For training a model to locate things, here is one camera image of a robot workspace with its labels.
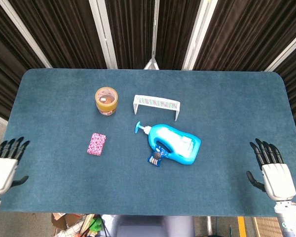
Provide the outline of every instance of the spray nozzle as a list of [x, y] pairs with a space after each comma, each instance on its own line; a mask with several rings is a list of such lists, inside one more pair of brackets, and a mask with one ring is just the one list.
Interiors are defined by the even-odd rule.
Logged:
[[141, 125], [140, 125], [140, 121], [136, 124], [136, 127], [135, 127], [135, 133], [138, 132], [138, 128], [141, 128], [141, 129], [145, 132], [145, 134], [149, 134], [150, 129], [151, 129], [150, 126], [146, 126], [146, 127], [141, 126]]

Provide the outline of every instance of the green object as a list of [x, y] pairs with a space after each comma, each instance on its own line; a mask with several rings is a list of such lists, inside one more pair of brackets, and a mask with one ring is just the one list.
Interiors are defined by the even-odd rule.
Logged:
[[102, 229], [102, 221], [100, 218], [97, 218], [96, 220], [92, 219], [90, 223], [90, 231], [97, 232]]

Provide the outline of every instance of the blue spray bottle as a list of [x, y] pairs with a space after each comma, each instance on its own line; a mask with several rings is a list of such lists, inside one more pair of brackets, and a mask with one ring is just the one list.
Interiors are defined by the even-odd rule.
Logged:
[[193, 164], [195, 161], [201, 146], [201, 140], [198, 137], [181, 132], [166, 124], [143, 127], [138, 122], [135, 133], [138, 132], [138, 128], [144, 130], [145, 134], [148, 135], [149, 144], [154, 151], [158, 147], [157, 142], [170, 151], [166, 158], [173, 159], [181, 164]]

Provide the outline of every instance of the metal pole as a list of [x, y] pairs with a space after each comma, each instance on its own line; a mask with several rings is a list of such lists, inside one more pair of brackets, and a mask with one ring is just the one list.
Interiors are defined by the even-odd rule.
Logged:
[[207, 216], [207, 234], [211, 236], [213, 234], [212, 230], [212, 218], [210, 216]]
[[157, 31], [158, 31], [158, 17], [159, 17], [159, 4], [160, 0], [154, 1], [154, 15], [153, 15], [153, 31], [152, 31], [152, 51], [151, 51], [151, 69], [154, 69], [156, 44], [157, 44]]

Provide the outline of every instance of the tape roll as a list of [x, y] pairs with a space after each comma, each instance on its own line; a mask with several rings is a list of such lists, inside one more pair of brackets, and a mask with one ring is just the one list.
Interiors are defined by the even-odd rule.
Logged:
[[102, 87], [95, 93], [95, 102], [100, 113], [111, 115], [117, 107], [118, 93], [111, 87]]

